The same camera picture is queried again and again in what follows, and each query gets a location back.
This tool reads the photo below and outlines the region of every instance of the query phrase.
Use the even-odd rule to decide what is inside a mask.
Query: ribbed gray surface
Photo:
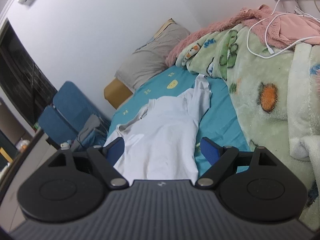
[[[28,220],[11,233],[21,240],[208,240],[311,239],[298,221],[257,225],[227,212],[211,191],[189,181],[135,181],[130,189],[113,191],[89,216],[66,224]]]

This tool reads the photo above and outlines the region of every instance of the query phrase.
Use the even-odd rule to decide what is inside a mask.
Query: pillow
[[[168,68],[165,64],[166,57],[189,34],[186,28],[170,19],[149,43],[137,49],[125,60],[117,70],[115,77],[132,92],[135,92],[150,78]]]

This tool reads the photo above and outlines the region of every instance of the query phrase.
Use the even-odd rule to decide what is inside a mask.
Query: screw
[[[211,186],[213,184],[213,180],[209,178],[202,178],[198,180],[198,184],[203,187]]]
[[[115,186],[115,187],[121,187],[121,186],[125,185],[126,183],[127,183],[127,181],[122,178],[116,178],[116,179],[111,180],[111,185]]]

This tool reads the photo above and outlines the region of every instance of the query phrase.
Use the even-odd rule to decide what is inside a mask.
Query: cartoon print blanket
[[[248,31],[248,27],[239,24],[229,30],[209,33],[186,47],[179,54],[176,66],[226,82],[250,149],[258,145],[267,147],[307,187],[308,202],[300,220],[316,230],[320,226],[320,212],[313,167],[308,158],[303,161],[293,158],[289,147],[288,76],[293,58],[300,58],[300,50],[297,53],[287,50],[270,59],[257,57],[247,49]],[[249,36],[249,47],[257,54],[270,55],[253,33]]]

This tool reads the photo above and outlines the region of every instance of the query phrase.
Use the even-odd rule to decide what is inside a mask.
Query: wooden bed frame
[[[133,93],[120,80],[115,78],[104,89],[104,98],[115,108],[130,98]]]

